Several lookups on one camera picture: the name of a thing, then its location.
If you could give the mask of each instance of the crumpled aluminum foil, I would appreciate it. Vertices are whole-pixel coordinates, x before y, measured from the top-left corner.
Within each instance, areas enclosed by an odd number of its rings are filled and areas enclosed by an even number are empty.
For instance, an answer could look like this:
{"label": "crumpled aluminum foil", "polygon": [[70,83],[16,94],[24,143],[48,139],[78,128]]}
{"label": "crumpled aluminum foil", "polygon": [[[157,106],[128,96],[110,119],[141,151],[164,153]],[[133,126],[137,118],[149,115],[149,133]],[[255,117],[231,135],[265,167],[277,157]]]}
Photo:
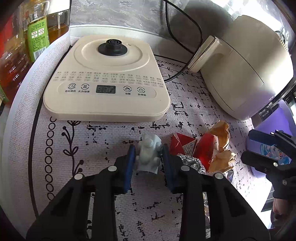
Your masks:
{"label": "crumpled aluminum foil", "polygon": [[192,167],[193,169],[197,170],[200,174],[205,174],[205,167],[198,158],[183,155],[181,153],[177,154],[177,156],[179,156],[182,159],[184,165]]}

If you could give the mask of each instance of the kitchen appliance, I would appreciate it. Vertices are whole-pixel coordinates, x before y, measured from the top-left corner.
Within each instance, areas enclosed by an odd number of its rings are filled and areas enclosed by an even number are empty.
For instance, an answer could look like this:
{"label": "kitchen appliance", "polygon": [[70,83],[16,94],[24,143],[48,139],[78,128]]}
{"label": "kitchen appliance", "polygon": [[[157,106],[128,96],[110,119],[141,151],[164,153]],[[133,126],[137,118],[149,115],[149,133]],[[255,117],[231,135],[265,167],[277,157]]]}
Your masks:
{"label": "kitchen appliance", "polygon": [[257,113],[293,77],[292,60],[282,39],[245,15],[221,39],[209,36],[188,69],[200,70],[217,103],[239,120]]}
{"label": "kitchen appliance", "polygon": [[156,121],[170,106],[149,44],[108,35],[88,35],[75,43],[43,101],[53,117],[81,121]]}

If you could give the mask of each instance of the patterned tablecloth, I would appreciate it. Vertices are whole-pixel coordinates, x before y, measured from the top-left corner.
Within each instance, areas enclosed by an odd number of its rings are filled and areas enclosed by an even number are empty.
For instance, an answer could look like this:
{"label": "patterned tablecloth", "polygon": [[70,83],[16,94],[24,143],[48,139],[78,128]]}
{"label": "patterned tablecloth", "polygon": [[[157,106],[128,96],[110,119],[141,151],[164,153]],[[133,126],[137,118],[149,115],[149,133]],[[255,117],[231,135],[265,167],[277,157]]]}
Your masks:
{"label": "patterned tablecloth", "polygon": [[[64,52],[67,49],[65,44],[52,46],[54,48]],[[184,65],[179,61],[155,57],[164,79]],[[27,84],[23,99],[30,96],[32,86],[34,83]],[[3,159],[8,173],[6,178],[10,182],[10,190],[6,193],[10,195],[17,213],[17,218],[10,216],[17,229],[24,235],[73,175],[78,172],[86,176],[99,173],[112,165],[117,157],[125,155],[129,145],[136,144],[143,134],[154,133],[162,139],[162,143],[170,144],[173,132],[201,136],[219,120],[228,122],[229,148],[238,154],[232,184],[253,209],[256,209],[252,201],[254,197],[264,203],[267,196],[258,195],[269,184],[265,179],[258,182],[251,170],[240,161],[246,136],[253,128],[251,120],[238,121],[226,114],[207,91],[199,73],[184,72],[166,86],[171,106],[163,118],[151,123],[60,121],[47,113],[42,101],[37,110],[31,107],[36,110],[34,116],[20,101],[9,137],[9,153],[6,154],[6,161]],[[30,128],[25,130],[21,127],[26,122],[31,123],[35,133]],[[71,149],[76,151],[73,156],[69,155]],[[134,173],[129,192],[118,195],[115,200],[119,240],[178,240],[182,199],[182,194],[171,194],[165,187],[162,172],[158,175]]]}

